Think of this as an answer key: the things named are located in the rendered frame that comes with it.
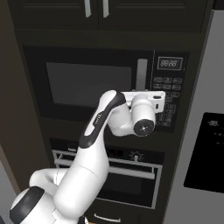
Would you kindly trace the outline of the dark cupboard door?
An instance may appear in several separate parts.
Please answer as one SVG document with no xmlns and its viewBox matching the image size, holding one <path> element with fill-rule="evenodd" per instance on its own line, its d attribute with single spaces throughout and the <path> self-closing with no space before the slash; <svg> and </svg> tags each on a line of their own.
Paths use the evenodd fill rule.
<svg viewBox="0 0 224 224">
<path fill-rule="evenodd" d="M 17 29 L 87 29 L 98 26 L 98 1 L 90 0 L 86 17 L 84 0 L 7 0 Z"/>
<path fill-rule="evenodd" d="M 199 32 L 208 0 L 108 0 L 103 17 L 98 0 L 101 30 L 122 32 Z"/>
</svg>

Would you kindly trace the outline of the black built-in microwave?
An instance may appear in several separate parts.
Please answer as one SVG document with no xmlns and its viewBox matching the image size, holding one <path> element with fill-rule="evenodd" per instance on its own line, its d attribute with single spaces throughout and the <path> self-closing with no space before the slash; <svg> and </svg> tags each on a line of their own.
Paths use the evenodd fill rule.
<svg viewBox="0 0 224 224">
<path fill-rule="evenodd" d="M 175 130 L 189 53 L 152 51 L 151 71 L 146 75 L 145 90 L 165 92 L 164 111 L 156 114 L 155 130 L 172 133 Z"/>
</svg>

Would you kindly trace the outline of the grey fridge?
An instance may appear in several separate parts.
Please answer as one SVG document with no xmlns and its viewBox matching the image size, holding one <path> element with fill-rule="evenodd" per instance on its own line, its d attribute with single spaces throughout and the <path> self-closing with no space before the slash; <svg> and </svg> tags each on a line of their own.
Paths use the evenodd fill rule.
<svg viewBox="0 0 224 224">
<path fill-rule="evenodd" d="M 178 157 L 164 224 L 224 224 L 224 193 L 184 186 L 187 168 L 206 112 L 224 115 L 224 10 L 213 10 L 206 33 L 197 86 Z M 224 190 L 224 145 L 206 143 L 197 166 L 208 185 Z"/>
</svg>

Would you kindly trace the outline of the dark drawer front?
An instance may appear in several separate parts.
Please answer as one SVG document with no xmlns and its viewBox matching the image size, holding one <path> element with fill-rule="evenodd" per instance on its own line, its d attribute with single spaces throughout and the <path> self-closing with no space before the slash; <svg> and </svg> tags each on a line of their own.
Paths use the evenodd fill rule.
<svg viewBox="0 0 224 224">
<path fill-rule="evenodd" d="M 121 223 L 114 223 L 105 220 L 100 220 L 94 217 L 97 214 L 102 217 L 110 219 L 121 218 Z M 89 222 L 94 224 L 138 224 L 138 216 L 135 210 L 130 206 L 124 204 L 115 203 L 112 201 L 106 201 L 96 199 L 89 209 L 85 212 Z"/>
</svg>

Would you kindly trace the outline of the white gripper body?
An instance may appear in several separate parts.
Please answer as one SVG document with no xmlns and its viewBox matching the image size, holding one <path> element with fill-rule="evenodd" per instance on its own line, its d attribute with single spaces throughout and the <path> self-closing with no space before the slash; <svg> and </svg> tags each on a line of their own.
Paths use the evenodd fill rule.
<svg viewBox="0 0 224 224">
<path fill-rule="evenodd" d="M 135 96 L 143 95 L 149 100 L 160 100 L 165 97 L 164 91 L 131 91 L 123 92 L 127 102 L 131 102 Z"/>
</svg>

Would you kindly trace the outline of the black microwave door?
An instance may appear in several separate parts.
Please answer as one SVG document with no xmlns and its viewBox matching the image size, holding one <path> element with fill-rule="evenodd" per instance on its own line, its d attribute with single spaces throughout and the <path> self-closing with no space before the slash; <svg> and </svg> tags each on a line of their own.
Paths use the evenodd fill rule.
<svg viewBox="0 0 224 224">
<path fill-rule="evenodd" d="M 25 46 L 24 56 L 40 116 L 85 123 L 102 94 L 136 88 L 137 63 L 149 74 L 153 51 Z"/>
</svg>

